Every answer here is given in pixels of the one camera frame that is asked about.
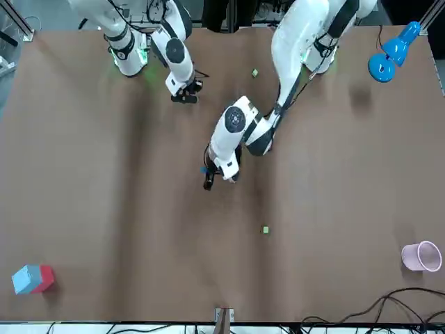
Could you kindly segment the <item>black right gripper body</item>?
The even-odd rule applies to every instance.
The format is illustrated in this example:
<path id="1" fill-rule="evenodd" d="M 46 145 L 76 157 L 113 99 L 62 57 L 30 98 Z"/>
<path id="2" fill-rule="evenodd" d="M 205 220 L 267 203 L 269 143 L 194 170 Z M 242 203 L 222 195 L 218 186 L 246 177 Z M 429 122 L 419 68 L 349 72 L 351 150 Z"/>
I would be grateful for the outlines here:
<path id="1" fill-rule="evenodd" d="M 172 102 L 197 103 L 197 93 L 201 91 L 202 86 L 202 81 L 194 80 L 192 83 L 187 85 L 187 87 L 181 88 L 176 95 L 171 95 L 170 99 Z"/>

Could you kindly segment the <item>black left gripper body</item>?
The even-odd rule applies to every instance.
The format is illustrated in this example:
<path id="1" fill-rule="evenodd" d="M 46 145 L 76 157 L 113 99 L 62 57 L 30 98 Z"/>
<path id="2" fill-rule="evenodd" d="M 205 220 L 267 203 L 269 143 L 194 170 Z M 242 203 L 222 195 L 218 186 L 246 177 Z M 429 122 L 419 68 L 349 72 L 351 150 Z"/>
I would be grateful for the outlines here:
<path id="1" fill-rule="evenodd" d="M 218 167 L 211 163 L 205 167 L 205 179 L 204 179 L 204 189 L 211 190 L 214 182 L 214 177 L 219 174 Z"/>

